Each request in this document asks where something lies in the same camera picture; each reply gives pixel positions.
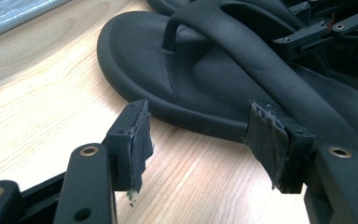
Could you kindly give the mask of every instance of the wood grain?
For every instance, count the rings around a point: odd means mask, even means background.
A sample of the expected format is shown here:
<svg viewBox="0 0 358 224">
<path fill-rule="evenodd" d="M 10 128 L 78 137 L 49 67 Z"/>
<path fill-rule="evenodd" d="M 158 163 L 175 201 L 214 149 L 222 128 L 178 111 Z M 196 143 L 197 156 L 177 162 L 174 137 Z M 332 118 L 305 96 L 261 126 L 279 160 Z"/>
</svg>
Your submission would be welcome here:
<svg viewBox="0 0 358 224">
<path fill-rule="evenodd" d="M 71 1 L 0 35 L 0 179 L 22 190 L 66 170 L 72 150 L 101 142 L 127 104 L 96 59 L 102 26 L 144 0 Z M 281 195 L 245 145 L 151 120 L 155 153 L 120 223 L 308 223 L 303 195 Z"/>
</svg>

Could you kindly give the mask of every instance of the light wood tabletop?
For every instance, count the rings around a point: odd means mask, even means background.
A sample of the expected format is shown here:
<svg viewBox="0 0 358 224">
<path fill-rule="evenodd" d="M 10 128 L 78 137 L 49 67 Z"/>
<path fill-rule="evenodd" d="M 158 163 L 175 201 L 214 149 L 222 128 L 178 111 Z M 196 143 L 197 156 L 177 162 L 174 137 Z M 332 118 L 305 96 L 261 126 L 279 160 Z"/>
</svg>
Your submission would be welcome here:
<svg viewBox="0 0 358 224">
<path fill-rule="evenodd" d="M 145 0 L 75 0 L 0 35 L 0 180 L 28 189 L 66 170 L 70 153 L 100 143 L 127 102 L 96 57 L 102 26 Z M 151 119 L 154 155 L 119 223 L 308 223 L 303 195 L 271 189 L 243 144 Z"/>
</svg>

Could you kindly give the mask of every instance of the black rubber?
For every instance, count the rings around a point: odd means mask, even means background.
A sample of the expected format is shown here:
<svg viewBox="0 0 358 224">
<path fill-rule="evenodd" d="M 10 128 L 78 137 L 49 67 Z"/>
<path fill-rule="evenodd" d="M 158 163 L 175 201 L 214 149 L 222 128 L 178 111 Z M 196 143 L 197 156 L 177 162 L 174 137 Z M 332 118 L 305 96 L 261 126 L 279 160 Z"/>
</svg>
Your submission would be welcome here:
<svg viewBox="0 0 358 224">
<path fill-rule="evenodd" d="M 197 0 L 147 0 L 162 15 L 171 16 L 176 10 Z M 282 38 L 304 28 L 306 25 L 288 7 L 299 0 L 210 0 L 218 3 L 225 12 L 244 23 L 273 48 L 272 40 Z M 337 13 L 349 16 L 347 10 Z M 330 16 L 313 19 L 312 23 L 331 20 Z M 326 77 L 333 77 L 358 89 L 358 48 L 353 46 L 330 47 L 322 51 L 292 60 Z"/>
<path fill-rule="evenodd" d="M 148 99 L 152 115 L 171 124 L 243 142 L 257 100 L 280 106 L 316 134 L 316 145 L 358 150 L 358 91 L 289 66 L 215 1 L 198 0 L 170 18 L 118 15 L 102 29 L 97 53 L 119 94 Z"/>
</svg>

